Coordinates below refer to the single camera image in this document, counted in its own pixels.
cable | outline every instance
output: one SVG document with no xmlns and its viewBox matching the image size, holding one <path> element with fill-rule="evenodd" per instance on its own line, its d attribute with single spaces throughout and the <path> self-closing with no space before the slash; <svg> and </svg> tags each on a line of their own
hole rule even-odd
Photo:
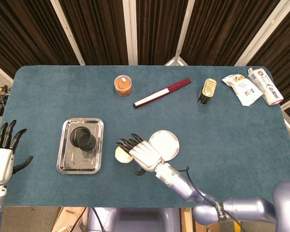
<svg viewBox="0 0 290 232">
<path fill-rule="evenodd" d="M 216 204 L 214 203 L 214 201 L 212 200 L 212 199 L 210 199 L 210 198 L 208 198 L 208 197 L 205 197 L 205 196 L 203 196 L 203 194 L 201 193 L 201 191 L 194 185 L 194 183 L 192 182 L 192 180 L 191 180 L 191 178 L 190 178 L 190 175 L 189 175 L 189 172 L 188 172 L 188 170 L 189 170 L 189 167 L 187 166 L 187 168 L 186 168 L 186 170 L 178 170 L 179 172 L 186 172 L 187 173 L 187 177 L 188 177 L 188 179 L 189 179 L 189 181 L 190 181 L 190 183 L 191 183 L 191 185 L 193 186 L 193 188 L 197 191 L 197 193 L 204 199 L 204 200 L 206 200 L 207 202 L 209 202 L 212 206 L 214 206 L 214 207 L 216 207 Z M 231 217 L 232 219 L 233 219 L 233 221 L 235 221 L 236 222 L 236 224 L 237 225 L 239 225 L 239 227 L 241 228 L 241 230 L 243 231 L 243 232 L 246 232 L 245 231 L 245 229 L 242 227 L 242 225 L 240 224 L 240 222 L 231 214 L 231 213 L 229 213 L 227 210 L 224 210 L 225 211 L 225 213 L 227 214 L 227 215 L 229 215 L 229 217 Z"/>
<path fill-rule="evenodd" d="M 74 230 L 74 228 L 76 227 L 77 222 L 81 219 L 81 217 L 83 216 L 85 210 L 86 210 L 86 207 L 85 207 L 85 209 L 83 210 L 82 214 L 78 217 L 78 219 L 77 219 L 76 222 L 74 223 L 74 225 L 73 225 L 72 229 L 70 230 L 70 232 L 72 232 L 72 231 Z"/>
<path fill-rule="evenodd" d="M 101 226 L 101 230 L 102 230 L 102 232 L 105 232 L 105 229 L 104 229 L 104 227 L 103 227 L 103 225 L 102 225 L 102 222 L 101 222 L 101 220 L 100 220 L 100 218 L 99 218 L 99 216 L 98 216 L 98 213 L 97 213 L 96 209 L 95 209 L 94 207 L 92 207 L 91 209 L 93 210 L 93 212 L 95 213 L 95 215 L 96 215 L 96 217 L 97 217 L 97 219 L 98 219 L 98 221 L 99 221 L 99 224 L 100 224 L 100 226 Z"/>
</svg>

metal tray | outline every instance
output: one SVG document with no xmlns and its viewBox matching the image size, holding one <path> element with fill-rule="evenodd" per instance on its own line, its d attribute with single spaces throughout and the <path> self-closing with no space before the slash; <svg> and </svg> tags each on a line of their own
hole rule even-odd
<svg viewBox="0 0 290 232">
<path fill-rule="evenodd" d="M 85 152 L 73 146 L 70 141 L 72 131 L 77 127 L 87 127 L 96 138 L 93 150 Z M 103 122 L 99 118 L 70 118 L 62 127 L 57 170 L 62 174 L 94 174 L 101 166 Z"/>
</svg>

floor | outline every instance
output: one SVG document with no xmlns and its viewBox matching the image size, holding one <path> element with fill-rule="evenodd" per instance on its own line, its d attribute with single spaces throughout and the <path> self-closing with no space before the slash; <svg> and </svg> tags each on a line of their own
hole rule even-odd
<svg viewBox="0 0 290 232">
<path fill-rule="evenodd" d="M 0 86 L 8 82 L 0 75 Z M 6 207 L 2 219 L 3 232 L 50 232 L 57 217 L 58 207 Z M 274 232 L 275 226 L 267 223 L 244 222 L 247 232 Z M 221 232 L 233 232 L 233 222 L 221 224 Z"/>
</svg>

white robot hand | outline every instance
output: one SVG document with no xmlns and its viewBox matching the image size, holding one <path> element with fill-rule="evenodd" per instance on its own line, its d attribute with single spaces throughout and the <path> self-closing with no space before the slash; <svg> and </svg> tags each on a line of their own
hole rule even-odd
<svg viewBox="0 0 290 232">
<path fill-rule="evenodd" d="M 14 153 L 19 139 L 27 130 L 20 130 L 12 139 L 12 132 L 15 124 L 16 120 L 13 120 L 9 125 L 5 123 L 0 129 L 0 185 L 8 183 L 12 174 L 27 167 L 33 158 L 33 156 L 29 156 L 24 163 L 13 167 Z"/>
<path fill-rule="evenodd" d="M 162 162 L 161 154 L 147 141 L 144 141 L 137 134 L 131 134 L 134 139 L 120 139 L 119 145 L 125 152 L 129 153 L 134 160 L 142 167 L 142 170 L 136 172 L 136 175 L 142 175 L 145 172 L 154 172 L 156 166 Z"/>
</svg>

plastic container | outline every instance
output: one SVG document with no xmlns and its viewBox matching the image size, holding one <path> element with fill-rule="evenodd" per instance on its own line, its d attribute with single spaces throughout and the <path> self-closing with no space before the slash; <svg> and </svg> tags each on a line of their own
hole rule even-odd
<svg viewBox="0 0 290 232">
<path fill-rule="evenodd" d="M 115 78 L 114 86 L 120 96 L 127 96 L 132 92 L 132 80 L 127 75 L 120 75 Z"/>
</svg>

